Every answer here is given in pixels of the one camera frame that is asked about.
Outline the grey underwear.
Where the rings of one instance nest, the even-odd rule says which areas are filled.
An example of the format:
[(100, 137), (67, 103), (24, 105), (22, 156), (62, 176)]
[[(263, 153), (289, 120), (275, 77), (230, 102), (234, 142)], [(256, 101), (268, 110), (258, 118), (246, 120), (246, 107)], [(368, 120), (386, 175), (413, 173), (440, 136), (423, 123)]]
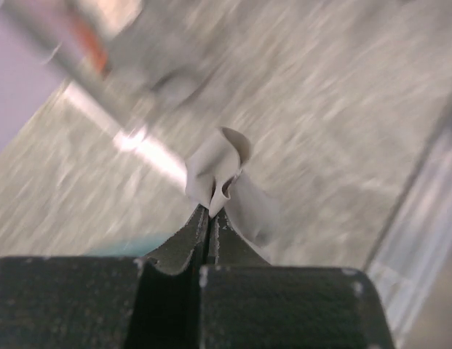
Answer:
[(264, 248), (277, 236), (279, 207), (244, 171), (251, 155), (246, 136), (217, 128), (186, 161), (186, 194), (211, 217), (224, 209), (235, 231)]

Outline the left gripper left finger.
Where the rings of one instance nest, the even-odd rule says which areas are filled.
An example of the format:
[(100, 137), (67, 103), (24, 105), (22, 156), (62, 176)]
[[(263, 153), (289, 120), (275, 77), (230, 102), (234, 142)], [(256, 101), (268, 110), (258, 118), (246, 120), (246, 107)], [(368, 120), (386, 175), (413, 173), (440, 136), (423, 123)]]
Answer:
[(208, 214), (142, 257), (0, 258), (0, 348), (193, 348)]

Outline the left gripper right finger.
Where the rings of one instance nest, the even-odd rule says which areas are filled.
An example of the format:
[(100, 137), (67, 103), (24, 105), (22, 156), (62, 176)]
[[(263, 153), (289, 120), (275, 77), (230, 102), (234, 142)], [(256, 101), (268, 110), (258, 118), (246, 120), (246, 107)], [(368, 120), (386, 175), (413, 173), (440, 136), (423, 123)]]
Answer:
[(201, 348), (393, 348), (380, 297), (354, 268), (267, 264), (217, 215), (199, 271)]

